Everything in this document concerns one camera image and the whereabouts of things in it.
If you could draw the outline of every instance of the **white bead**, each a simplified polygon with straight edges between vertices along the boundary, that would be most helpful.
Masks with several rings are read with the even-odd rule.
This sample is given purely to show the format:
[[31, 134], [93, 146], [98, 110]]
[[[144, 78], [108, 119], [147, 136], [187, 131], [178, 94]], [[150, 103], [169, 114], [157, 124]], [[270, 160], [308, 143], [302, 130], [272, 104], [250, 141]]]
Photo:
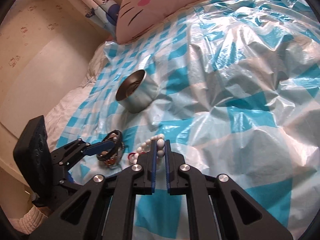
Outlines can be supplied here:
[[163, 151], [163, 150], [159, 150], [159, 151], [157, 152], [157, 156], [158, 156], [158, 158], [163, 158], [163, 156], [164, 156], [164, 151]]
[[158, 135], [158, 137], [159, 137], [159, 139], [162, 139], [162, 140], [164, 140], [164, 134], [163, 133], [160, 133], [159, 135]]
[[162, 150], [163, 147], [164, 147], [164, 140], [159, 139], [159, 140], [157, 141], [157, 146], [158, 146], [158, 149], [159, 149], [159, 150]]
[[129, 161], [130, 161], [131, 163], [133, 163], [134, 160], [135, 160], [134, 155], [131, 155], [130, 158], [129, 158]]

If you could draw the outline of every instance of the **blue checkered plastic sheet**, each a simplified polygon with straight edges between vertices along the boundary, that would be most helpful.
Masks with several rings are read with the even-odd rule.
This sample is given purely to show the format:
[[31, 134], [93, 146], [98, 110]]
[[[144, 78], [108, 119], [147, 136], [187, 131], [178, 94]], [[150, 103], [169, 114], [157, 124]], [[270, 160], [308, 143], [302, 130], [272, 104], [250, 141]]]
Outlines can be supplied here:
[[[204, 174], [228, 174], [298, 238], [320, 206], [320, 30], [304, 0], [207, 0], [170, 16], [131, 44], [106, 42], [108, 64], [57, 147], [123, 131], [126, 153], [163, 133]], [[120, 83], [145, 69], [156, 100], [130, 114]], [[95, 156], [71, 175], [111, 175]], [[138, 196], [133, 239], [188, 239], [184, 196]]]

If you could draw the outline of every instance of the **blue plastic part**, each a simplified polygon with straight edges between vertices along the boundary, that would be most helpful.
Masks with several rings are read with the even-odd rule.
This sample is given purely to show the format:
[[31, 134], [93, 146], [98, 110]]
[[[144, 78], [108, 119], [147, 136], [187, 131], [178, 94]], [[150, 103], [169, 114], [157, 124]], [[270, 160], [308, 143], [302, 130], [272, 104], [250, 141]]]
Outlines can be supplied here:
[[156, 190], [157, 147], [153, 147], [152, 154], [151, 190], [154, 193]]
[[113, 147], [115, 147], [115, 143], [113, 141], [106, 141], [102, 143], [96, 143], [87, 148], [87, 150], [84, 152], [84, 155], [92, 156], [97, 153], [103, 152], [103, 151], [109, 151]]
[[169, 154], [166, 146], [164, 146], [164, 160], [165, 160], [165, 179], [167, 181], [167, 191], [168, 193], [170, 193]]
[[71, 183], [75, 183], [75, 181], [73, 180], [69, 172], [67, 172], [67, 180], [70, 181]]

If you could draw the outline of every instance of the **whisker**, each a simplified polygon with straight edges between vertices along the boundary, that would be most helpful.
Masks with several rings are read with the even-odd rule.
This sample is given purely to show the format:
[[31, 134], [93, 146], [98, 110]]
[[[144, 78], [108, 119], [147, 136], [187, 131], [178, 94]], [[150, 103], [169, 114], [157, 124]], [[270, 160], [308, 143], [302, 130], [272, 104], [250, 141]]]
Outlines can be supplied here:
[[123, 15], [125, 15], [128, 11], [132, 10], [134, 7], [130, 8], [129, 10], [127, 10]]
[[129, 4], [129, 3], [131, 3], [131, 2], [128, 2], [128, 3], [124, 4], [123, 6], [121, 6], [120, 10], [121, 10], [124, 6], [126, 6], [127, 4]]
[[131, 21], [128, 23], [128, 26], [130, 25], [130, 23], [133, 21], [133, 19], [135, 18], [135, 17], [137, 17], [137, 15], [139, 14], [139, 13], [141, 13], [143, 11], [143, 9], [141, 10], [141, 11], [139, 11], [135, 16], [133, 16], [133, 18], [131, 19]]

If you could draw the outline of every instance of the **pink cheek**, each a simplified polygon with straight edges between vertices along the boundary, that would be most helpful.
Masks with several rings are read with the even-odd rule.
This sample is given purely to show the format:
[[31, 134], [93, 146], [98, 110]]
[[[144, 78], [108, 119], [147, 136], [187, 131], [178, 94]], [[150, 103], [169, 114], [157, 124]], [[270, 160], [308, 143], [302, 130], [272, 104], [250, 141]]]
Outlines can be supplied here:
[[138, 6], [145, 6], [147, 5], [148, 3], [150, 3], [150, 0], [140, 0], [138, 2]]

